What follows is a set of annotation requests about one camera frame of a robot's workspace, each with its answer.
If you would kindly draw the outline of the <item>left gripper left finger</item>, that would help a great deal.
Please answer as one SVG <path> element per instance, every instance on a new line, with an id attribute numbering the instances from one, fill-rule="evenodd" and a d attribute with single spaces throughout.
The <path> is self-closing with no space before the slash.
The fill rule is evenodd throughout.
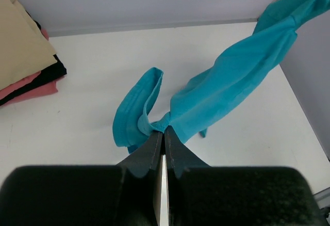
<path id="1" fill-rule="evenodd" d="M 153 132 L 147 141 L 137 148 L 117 166 L 126 168 L 134 177 L 141 179 L 151 171 L 156 171 L 161 159 L 163 133 Z"/>

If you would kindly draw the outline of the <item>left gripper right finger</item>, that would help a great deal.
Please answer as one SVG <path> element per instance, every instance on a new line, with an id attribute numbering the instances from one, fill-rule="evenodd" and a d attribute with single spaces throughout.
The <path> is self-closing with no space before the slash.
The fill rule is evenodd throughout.
<path id="1" fill-rule="evenodd" d="M 191 168 L 210 168 L 208 164 L 196 156 L 178 138 L 173 127 L 168 126 L 164 132 L 164 147 L 167 170 L 174 173 L 177 179 Z"/>

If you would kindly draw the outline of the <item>teal t shirt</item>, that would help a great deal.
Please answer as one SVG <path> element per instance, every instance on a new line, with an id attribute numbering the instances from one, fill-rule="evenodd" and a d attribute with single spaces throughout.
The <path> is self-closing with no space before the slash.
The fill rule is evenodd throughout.
<path id="1" fill-rule="evenodd" d="M 314 0 L 311 19 L 329 10 L 329 0 Z M 112 126 L 115 144 L 129 153 L 143 145 L 152 132 L 173 127 L 182 143 L 225 117 L 243 102 L 267 74 L 285 58 L 300 26 L 288 17 L 268 28 L 254 28 L 251 36 L 227 48 L 213 66 L 191 78 L 170 99 L 170 110 L 150 122 L 163 71 L 151 68 L 131 88 L 118 107 Z"/>

